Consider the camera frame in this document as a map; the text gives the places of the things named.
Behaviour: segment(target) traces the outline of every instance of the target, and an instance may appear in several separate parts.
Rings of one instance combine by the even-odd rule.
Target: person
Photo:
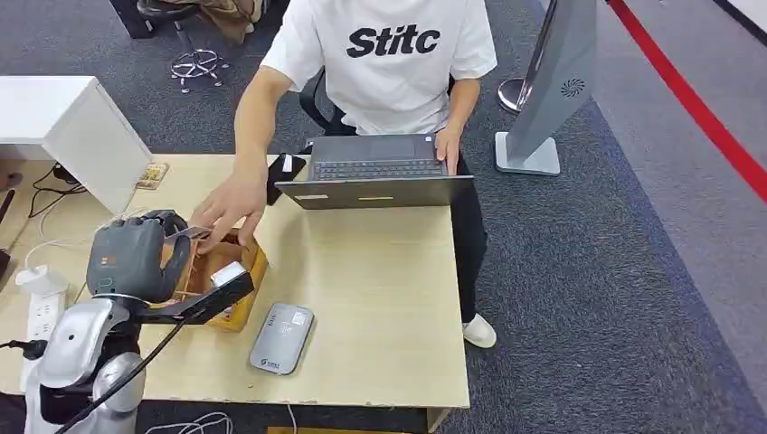
[[[328,97],[346,113],[338,134],[436,133],[437,157],[450,174],[468,175],[461,134],[479,79],[496,65],[484,0],[292,0],[237,108],[232,174],[194,210],[192,224],[213,227],[201,252],[243,217],[241,232],[255,231],[277,104],[321,68]],[[464,337],[489,348],[496,333],[475,308],[487,249],[476,189],[457,197],[451,213]]]

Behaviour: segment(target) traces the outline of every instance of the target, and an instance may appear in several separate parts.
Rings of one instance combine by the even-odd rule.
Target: portable hard drive
[[[264,371],[285,375],[298,364],[314,314],[304,307],[275,303],[261,326],[251,351],[251,364]]]

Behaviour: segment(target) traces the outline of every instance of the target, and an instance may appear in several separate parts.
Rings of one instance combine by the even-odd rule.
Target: man's left hand
[[[437,133],[437,159],[447,160],[448,174],[458,172],[458,151],[460,150],[460,135],[462,131],[445,127]]]

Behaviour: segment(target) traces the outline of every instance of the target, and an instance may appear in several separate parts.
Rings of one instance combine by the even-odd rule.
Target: gray carpet
[[[223,47],[234,65],[224,88],[199,86],[183,96],[167,77],[177,48],[172,33],[130,41],[103,0],[10,3],[0,28],[14,38],[0,41],[0,74],[98,76],[155,152],[232,151],[234,105],[279,22],[275,9],[244,48]],[[496,326],[498,344],[467,349],[472,408],[452,414],[442,432],[767,432],[762,409],[595,103],[555,136],[561,176],[492,168],[490,140],[512,122],[497,107],[495,87],[523,70],[541,10],[535,0],[488,0],[488,10],[499,68],[484,81],[464,152],[490,234],[479,311]],[[204,25],[190,28],[196,41],[222,46]],[[274,150],[295,150],[317,132],[294,98],[280,104],[279,115]],[[289,422],[279,407],[148,401],[139,424],[192,420],[210,410],[230,413],[236,432]],[[5,411],[8,425],[0,430],[19,432],[19,416]],[[301,425],[339,428],[422,423],[412,412],[305,408],[297,416]]]
[[[767,167],[767,126],[756,119],[767,112],[767,47],[714,2],[627,5],[706,105]],[[615,13],[608,6],[600,12],[594,98],[765,407],[767,206],[668,90]]]

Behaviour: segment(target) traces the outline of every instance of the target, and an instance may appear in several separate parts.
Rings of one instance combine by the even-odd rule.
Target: white t-shirt
[[[321,67],[358,134],[444,127],[449,76],[497,65],[484,0],[291,0],[261,65],[300,91]]]

